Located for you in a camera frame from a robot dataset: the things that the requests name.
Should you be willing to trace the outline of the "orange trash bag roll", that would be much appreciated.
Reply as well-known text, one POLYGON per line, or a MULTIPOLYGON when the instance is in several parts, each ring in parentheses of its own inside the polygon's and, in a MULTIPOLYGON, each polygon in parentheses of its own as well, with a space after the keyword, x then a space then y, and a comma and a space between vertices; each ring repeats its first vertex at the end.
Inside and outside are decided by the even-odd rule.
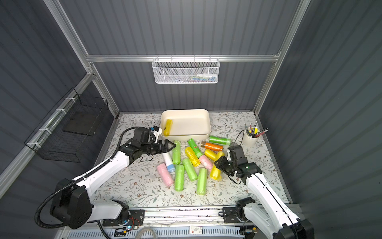
POLYGON ((206 142, 206 141, 201 142, 201 147, 212 150, 212 151, 223 151, 223 146, 206 142))

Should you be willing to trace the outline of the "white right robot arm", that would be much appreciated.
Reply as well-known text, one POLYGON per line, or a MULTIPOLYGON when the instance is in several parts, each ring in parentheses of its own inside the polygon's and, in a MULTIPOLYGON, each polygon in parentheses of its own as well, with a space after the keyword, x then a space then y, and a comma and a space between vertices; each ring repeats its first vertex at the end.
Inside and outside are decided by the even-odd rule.
POLYGON ((269 239, 314 239, 313 225, 300 219, 271 188, 260 167, 249 162, 240 145, 228 148, 229 157, 221 156, 214 165, 231 178, 239 178, 260 201, 247 197, 236 202, 236 215, 251 221, 269 239))

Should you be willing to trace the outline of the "green labelled trash bag roll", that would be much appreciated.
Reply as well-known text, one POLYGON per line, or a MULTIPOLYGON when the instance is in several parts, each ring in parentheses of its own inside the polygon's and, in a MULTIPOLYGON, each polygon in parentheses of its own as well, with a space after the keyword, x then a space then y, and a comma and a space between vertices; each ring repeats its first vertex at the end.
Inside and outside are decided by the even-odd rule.
POLYGON ((200 158, 203 155, 203 153, 201 152, 201 150, 199 149, 199 147, 197 146, 197 144, 193 138, 190 138, 188 140, 188 144, 192 148, 192 150, 195 153, 195 155, 197 156, 197 158, 200 158))

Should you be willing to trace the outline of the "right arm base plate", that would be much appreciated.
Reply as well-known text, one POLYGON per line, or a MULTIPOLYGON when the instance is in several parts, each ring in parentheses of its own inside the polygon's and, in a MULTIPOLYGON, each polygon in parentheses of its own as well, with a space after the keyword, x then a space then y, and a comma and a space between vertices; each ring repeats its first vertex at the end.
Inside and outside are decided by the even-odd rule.
POLYGON ((244 210, 242 207, 223 207, 222 211, 219 212, 219 215, 223 217, 223 221, 228 223, 239 223, 246 222, 247 218, 244 215, 244 210))

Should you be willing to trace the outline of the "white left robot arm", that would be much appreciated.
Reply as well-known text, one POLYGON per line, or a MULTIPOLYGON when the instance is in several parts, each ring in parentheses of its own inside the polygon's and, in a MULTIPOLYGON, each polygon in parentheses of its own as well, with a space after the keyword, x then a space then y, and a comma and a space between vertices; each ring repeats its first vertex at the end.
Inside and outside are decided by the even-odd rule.
POLYGON ((143 155, 154 156, 169 153, 176 144, 160 140, 162 130, 157 127, 134 126, 126 129, 120 136, 113 154, 88 172, 72 180, 63 179, 55 192, 38 206, 35 223, 45 229, 70 227, 78 229, 84 224, 103 220, 116 220, 121 226, 131 222, 129 207, 118 200, 95 203, 91 197, 111 177, 127 168, 143 155), (134 131, 133 138, 122 143, 125 132, 134 131))

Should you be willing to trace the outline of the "white pen cup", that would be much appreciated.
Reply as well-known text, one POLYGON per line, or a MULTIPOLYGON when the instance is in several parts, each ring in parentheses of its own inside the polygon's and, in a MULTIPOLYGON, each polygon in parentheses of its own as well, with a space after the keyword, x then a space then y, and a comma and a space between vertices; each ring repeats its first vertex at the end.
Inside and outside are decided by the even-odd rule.
POLYGON ((268 128, 260 129, 258 122, 250 125, 245 125, 242 145, 252 147, 259 141, 260 137, 269 131, 268 128))

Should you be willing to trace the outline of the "pink trash bag roll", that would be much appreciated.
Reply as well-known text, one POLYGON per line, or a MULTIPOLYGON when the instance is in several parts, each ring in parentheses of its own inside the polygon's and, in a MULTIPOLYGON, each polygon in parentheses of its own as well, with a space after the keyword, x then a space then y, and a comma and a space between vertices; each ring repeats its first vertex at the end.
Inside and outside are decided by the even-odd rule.
POLYGON ((203 154, 200 156, 199 161, 201 162, 202 166, 208 170, 208 172, 212 171, 213 164, 207 156, 203 154))
POLYGON ((159 164, 157 166, 157 171, 166 187, 171 187, 174 185, 174 180, 170 175, 165 163, 159 164))

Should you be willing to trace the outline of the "white blue trash bag roll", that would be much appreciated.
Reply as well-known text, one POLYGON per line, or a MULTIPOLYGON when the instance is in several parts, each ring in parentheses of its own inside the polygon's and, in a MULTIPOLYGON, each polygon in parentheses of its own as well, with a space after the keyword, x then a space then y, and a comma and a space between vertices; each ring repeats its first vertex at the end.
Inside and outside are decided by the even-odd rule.
POLYGON ((167 167, 168 172, 169 173, 175 172, 175 166, 173 164, 173 161, 172 161, 170 154, 168 152, 166 152, 166 153, 163 153, 162 156, 164 158, 165 165, 167 167))

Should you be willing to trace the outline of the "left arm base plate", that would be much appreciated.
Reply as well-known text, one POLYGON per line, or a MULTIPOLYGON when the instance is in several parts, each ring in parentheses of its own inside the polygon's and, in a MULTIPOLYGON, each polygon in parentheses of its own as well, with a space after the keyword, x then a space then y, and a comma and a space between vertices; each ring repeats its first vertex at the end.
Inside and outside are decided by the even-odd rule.
POLYGON ((138 227, 142 226, 145 218, 145 210, 125 210, 116 219, 105 219, 102 222, 104 227, 138 227))

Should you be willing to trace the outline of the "cream storage box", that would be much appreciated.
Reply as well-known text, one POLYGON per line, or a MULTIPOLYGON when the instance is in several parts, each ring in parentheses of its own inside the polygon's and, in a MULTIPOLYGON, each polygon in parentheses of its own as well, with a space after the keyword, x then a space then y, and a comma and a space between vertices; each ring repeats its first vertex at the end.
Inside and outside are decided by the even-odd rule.
POLYGON ((160 128, 163 130, 161 137, 170 141, 188 141, 208 139, 211 132, 209 112, 205 109, 192 110, 167 110, 161 115, 160 128), (167 119, 173 120, 171 133, 164 136, 163 131, 167 119))

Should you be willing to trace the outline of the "light green trash bag roll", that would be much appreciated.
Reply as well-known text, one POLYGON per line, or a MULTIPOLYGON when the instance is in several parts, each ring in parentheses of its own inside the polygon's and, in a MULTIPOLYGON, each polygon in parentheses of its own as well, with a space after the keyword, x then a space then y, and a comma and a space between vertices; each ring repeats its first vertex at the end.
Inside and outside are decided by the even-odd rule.
POLYGON ((190 181, 195 181, 198 179, 198 175, 194 169, 193 164, 191 163, 190 159, 185 158, 183 161, 183 166, 185 167, 185 171, 188 175, 188 178, 190 181))
POLYGON ((178 192, 184 190, 184 172, 185 168, 183 165, 176 165, 174 189, 178 192))
POLYGON ((179 140, 175 140, 174 144, 176 145, 175 148, 172 150, 172 161, 174 165, 181 164, 181 143, 179 140))
POLYGON ((198 184, 197 184, 197 194, 198 195, 205 195, 207 192, 207 177, 208 177, 208 170, 205 168, 201 168, 199 170, 198 175, 198 184))

